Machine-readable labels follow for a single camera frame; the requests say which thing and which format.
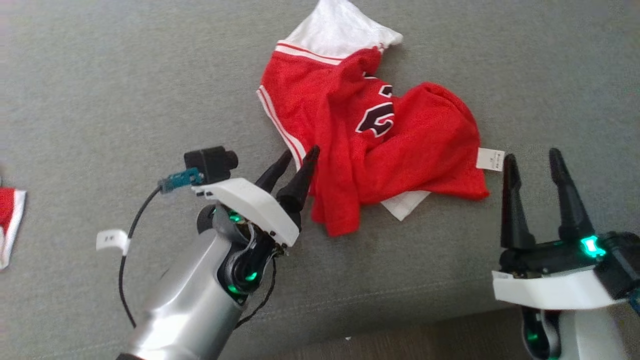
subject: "robotic arm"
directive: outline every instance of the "robotic arm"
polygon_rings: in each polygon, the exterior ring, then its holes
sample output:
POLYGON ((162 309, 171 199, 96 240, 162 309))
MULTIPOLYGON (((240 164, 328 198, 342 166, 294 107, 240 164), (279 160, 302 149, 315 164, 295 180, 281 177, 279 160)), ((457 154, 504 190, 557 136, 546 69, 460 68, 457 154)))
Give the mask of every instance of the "robotic arm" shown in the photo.
POLYGON ((314 147, 275 197, 270 193, 291 161, 290 152, 255 184, 242 178, 218 181, 229 176, 223 152, 185 155, 187 167, 194 165, 207 179, 192 189, 215 203, 201 210, 198 237, 150 294, 144 319, 118 360, 218 358, 269 262, 296 242, 318 153, 314 147))
POLYGON ((515 157, 504 160, 502 236, 506 250, 493 272, 497 300, 520 306, 522 337, 534 359, 628 359, 606 307, 632 304, 640 288, 640 238, 596 234, 562 154, 549 152, 558 189, 559 240, 536 243, 520 200, 515 157))

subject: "black number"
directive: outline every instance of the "black number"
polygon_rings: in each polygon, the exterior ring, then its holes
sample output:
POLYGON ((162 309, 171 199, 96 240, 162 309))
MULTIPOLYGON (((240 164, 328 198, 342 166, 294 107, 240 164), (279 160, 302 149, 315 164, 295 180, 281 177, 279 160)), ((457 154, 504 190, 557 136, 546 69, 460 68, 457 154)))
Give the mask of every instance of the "black number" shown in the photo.
POLYGON ((362 117, 362 121, 356 128, 357 133, 364 133, 371 129, 376 137, 384 135, 394 125, 394 121, 390 119, 394 114, 394 105, 391 102, 369 108, 362 117))

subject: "white cable tag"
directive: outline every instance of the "white cable tag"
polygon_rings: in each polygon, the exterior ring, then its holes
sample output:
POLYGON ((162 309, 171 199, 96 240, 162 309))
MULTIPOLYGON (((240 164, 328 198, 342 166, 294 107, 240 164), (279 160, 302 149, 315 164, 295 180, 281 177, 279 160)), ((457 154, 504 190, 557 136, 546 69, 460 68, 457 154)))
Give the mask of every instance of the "white cable tag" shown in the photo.
POLYGON ((478 148, 477 168, 502 171, 504 165, 504 151, 478 148))
POLYGON ((123 230, 105 230, 98 233, 98 237, 95 239, 95 250, 98 251, 108 247, 119 247, 122 249, 122 255, 126 256, 130 242, 131 239, 129 239, 127 233, 123 230))

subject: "green led light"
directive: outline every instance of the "green led light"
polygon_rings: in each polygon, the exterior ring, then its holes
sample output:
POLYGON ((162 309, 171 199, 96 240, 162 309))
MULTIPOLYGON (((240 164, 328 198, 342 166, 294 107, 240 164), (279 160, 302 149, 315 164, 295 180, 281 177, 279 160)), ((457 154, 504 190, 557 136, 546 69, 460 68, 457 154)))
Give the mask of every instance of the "green led light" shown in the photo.
POLYGON ((231 291, 234 294, 240 294, 240 291, 238 291, 238 289, 236 289, 236 287, 233 285, 229 285, 227 286, 227 288, 229 289, 229 291, 231 291))
POLYGON ((242 217, 235 211, 232 211, 231 213, 229 213, 229 220, 233 222, 240 222, 242 220, 242 217))
POLYGON ((538 339, 538 334, 527 331, 527 341, 536 341, 537 339, 538 339))
POLYGON ((245 277, 244 279, 247 280, 247 281, 254 281, 256 277, 258 277, 258 273, 254 272, 253 274, 245 277))
POLYGON ((592 258, 596 258, 598 256, 603 256, 607 252, 604 249, 601 249, 596 244, 598 238, 596 236, 589 236, 588 238, 584 238, 580 240, 582 243, 582 251, 585 254, 591 256, 592 258))

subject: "white stripe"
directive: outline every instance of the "white stripe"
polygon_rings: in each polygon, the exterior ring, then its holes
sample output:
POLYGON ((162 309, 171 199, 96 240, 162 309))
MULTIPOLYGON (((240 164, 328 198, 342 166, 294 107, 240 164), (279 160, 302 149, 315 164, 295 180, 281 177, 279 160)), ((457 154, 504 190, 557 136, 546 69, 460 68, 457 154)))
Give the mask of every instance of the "white stripe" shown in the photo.
POLYGON ((296 50, 296 49, 291 49, 290 47, 281 46, 281 45, 276 46, 276 50, 275 51, 279 51, 281 53, 285 53, 285 54, 289 54, 289 55, 293 55, 293 56, 304 56, 306 58, 313 59, 315 61, 320 61, 321 63, 327 63, 327 64, 330 64, 330 65, 338 65, 342 61, 342 60, 333 60, 333 59, 322 58, 322 57, 320 57, 318 55, 311 54, 311 53, 308 53, 306 51, 300 51, 300 50, 296 50))
POLYGON ((2 254, 0 254, 0 256, 2 256, 2 261, 0 261, 0 269, 4 269, 7 267, 7 265, 9 265, 9 257, 11 256, 13 242, 15 241, 15 236, 18 233, 20 220, 22 220, 22 213, 24 211, 24 198, 26 194, 27 193, 22 190, 15 190, 13 192, 13 213, 11 215, 11 220, 9 221, 9 227, 6 230, 6 236, 4 237, 6 243, 3 246, 2 254))
POLYGON ((317 51, 310 50, 310 49, 309 49, 308 47, 306 47, 306 46, 302 46, 301 44, 297 44, 297 43, 295 43, 295 42, 291 42, 291 41, 288 41, 288 40, 286 40, 286 39, 285 39, 285 40, 279 40, 279 41, 276 43, 276 46, 278 46, 278 45, 282 45, 282 44, 284 44, 284 45, 289 45, 289 47, 288 47, 289 49, 295 50, 295 49, 293 49, 293 48, 292 48, 292 47, 295 47, 295 48, 298 48, 298 49, 304 50, 304 52, 310 53, 310 54, 312 54, 312 55, 316 55, 316 56, 318 56, 318 57, 320 57, 320 58, 324 58, 324 59, 327 59, 327 58, 328 58, 327 60, 338 60, 338 61, 342 61, 342 60, 344 60, 344 59, 348 58, 351 54, 353 54, 353 53, 355 53, 355 52, 357 51, 357 50, 356 50, 356 51, 351 51, 350 53, 346 53, 346 54, 342 54, 342 55, 340 55, 340 54, 326 55, 326 54, 321 54, 321 53, 319 53, 319 52, 317 52, 317 51))
POLYGON ((383 85, 383 86, 380 88, 380 91, 378 92, 378 94, 380 94, 380 95, 382 95, 382 96, 384 96, 384 97, 391 97, 391 95, 393 95, 393 93, 392 93, 392 92, 390 92, 388 95, 382 92, 382 90, 386 89, 386 88, 387 88, 387 86, 389 86, 389 87, 391 88, 391 90, 393 91, 393 87, 392 87, 391 85, 383 85))
POLYGON ((269 109, 271 109, 271 113, 273 114, 273 117, 277 121, 278 125, 280 125, 280 127, 282 128, 284 135, 286 135, 287 138, 291 140, 291 143, 293 144, 293 146, 295 146, 295 148, 298 150, 298 154, 300 154, 300 161, 302 161, 302 159, 307 155, 307 152, 305 151, 305 147, 302 146, 302 143, 295 136, 287 132, 287 128, 284 127, 284 125, 282 125, 282 123, 280 122, 280 119, 278 119, 278 113, 276 112, 275 106, 273 106, 273 102, 271 101, 271 96, 269 95, 269 92, 264 87, 264 85, 261 85, 260 87, 262 88, 264 99, 267 100, 267 105, 269 106, 269 109))
POLYGON ((258 94, 258 99, 260 99, 260 102, 262 103, 264 112, 267 113, 267 116, 269 117, 269 119, 271 119, 271 122, 276 127, 276 130, 278 130, 278 132, 280 133, 280 136, 282 136, 282 139, 284 140, 286 146, 289 148, 289 151, 291 151, 291 155, 293 155, 293 161, 296 164, 296 170, 299 170, 302 158, 304 158, 306 154, 304 147, 298 141, 298 139, 287 132, 284 126, 282 126, 282 124, 280 123, 280 120, 277 118, 277 115, 275 115, 275 111, 269 107, 268 102, 271 102, 271 98, 265 97, 269 96, 269 93, 267 93, 267 90, 264 88, 264 86, 261 85, 260 88, 256 91, 256 94, 258 94))

